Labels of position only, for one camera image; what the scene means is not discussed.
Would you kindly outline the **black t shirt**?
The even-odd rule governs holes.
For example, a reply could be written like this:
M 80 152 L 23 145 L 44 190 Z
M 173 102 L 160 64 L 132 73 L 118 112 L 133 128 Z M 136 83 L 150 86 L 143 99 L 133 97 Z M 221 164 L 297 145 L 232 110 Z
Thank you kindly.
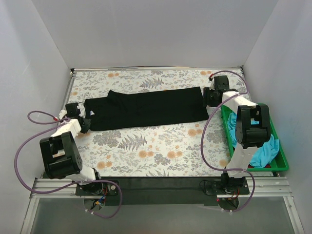
M 84 102 L 92 131 L 150 127 L 207 120 L 200 87 L 123 94 L 109 91 L 106 97 Z

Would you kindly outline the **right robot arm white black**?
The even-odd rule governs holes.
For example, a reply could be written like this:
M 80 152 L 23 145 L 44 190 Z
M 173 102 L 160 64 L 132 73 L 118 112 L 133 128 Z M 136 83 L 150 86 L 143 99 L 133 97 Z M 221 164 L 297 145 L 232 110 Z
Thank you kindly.
M 223 170 L 227 178 L 220 187 L 227 194 L 238 188 L 236 179 L 246 176 L 247 168 L 256 151 L 271 138 L 269 107 L 246 99 L 236 89 L 231 89 L 227 76 L 209 78 L 209 88 L 204 88 L 203 105 L 220 108 L 226 106 L 236 114 L 236 148 L 232 158 Z

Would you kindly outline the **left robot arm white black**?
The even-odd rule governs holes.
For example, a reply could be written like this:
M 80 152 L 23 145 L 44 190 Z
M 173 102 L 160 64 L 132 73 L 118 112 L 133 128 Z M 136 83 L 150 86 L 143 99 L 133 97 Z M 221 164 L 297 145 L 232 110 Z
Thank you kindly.
M 81 185 L 87 184 L 88 191 L 98 195 L 103 191 L 104 184 L 96 169 L 83 165 L 75 142 L 80 133 L 88 132 L 91 121 L 80 115 L 77 102 L 66 104 L 65 110 L 65 116 L 70 120 L 39 142 L 45 172 L 50 179 L 66 178 Z

